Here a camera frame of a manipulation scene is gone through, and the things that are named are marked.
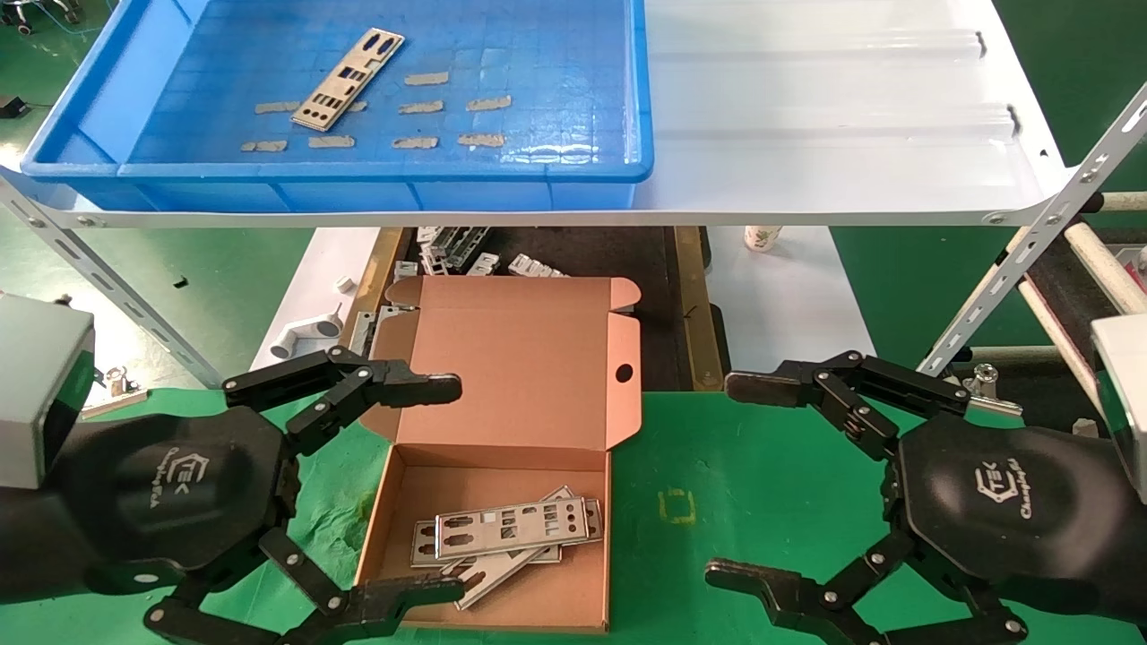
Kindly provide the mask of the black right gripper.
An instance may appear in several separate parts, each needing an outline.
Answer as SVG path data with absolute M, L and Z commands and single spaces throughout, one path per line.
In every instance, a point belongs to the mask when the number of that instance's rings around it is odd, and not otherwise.
M 1101 438 L 1041 427 L 963 421 L 972 396 L 856 350 L 785 360 L 725 376 L 731 401 L 811 407 L 873 460 L 900 441 L 902 529 L 821 584 L 798 572 L 709 560 L 707 584 L 760 600 L 771 624 L 824 644 L 1020 644 L 1029 630 L 1000 595 L 1128 595 L 1132 487 Z M 873 401 L 933 419 L 906 433 Z M 856 605 L 912 558 L 912 567 L 970 609 L 967 619 L 880 632 Z

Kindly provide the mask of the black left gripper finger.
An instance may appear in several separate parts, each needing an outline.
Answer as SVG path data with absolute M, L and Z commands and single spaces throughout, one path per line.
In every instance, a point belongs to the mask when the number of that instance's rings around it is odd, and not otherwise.
M 461 397 L 460 376 L 418 374 L 405 360 L 368 360 L 335 345 L 270 367 L 231 376 L 224 383 L 229 407 L 255 412 L 312 399 L 286 423 L 287 444 L 311 456 L 372 407 L 434 407 Z

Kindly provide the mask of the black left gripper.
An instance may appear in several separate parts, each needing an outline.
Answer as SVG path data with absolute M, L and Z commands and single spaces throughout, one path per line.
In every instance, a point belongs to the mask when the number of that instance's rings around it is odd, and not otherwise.
M 173 644 L 370 640 L 397 632 L 413 607 L 462 598 L 462 580 L 442 574 L 337 588 L 282 529 L 299 488 L 283 433 L 249 407 L 83 422 L 47 480 L 45 578 L 57 592 L 184 580 L 143 617 Z M 313 604 L 298 627 L 270 632 L 201 609 L 209 588 L 237 584 L 265 559 Z

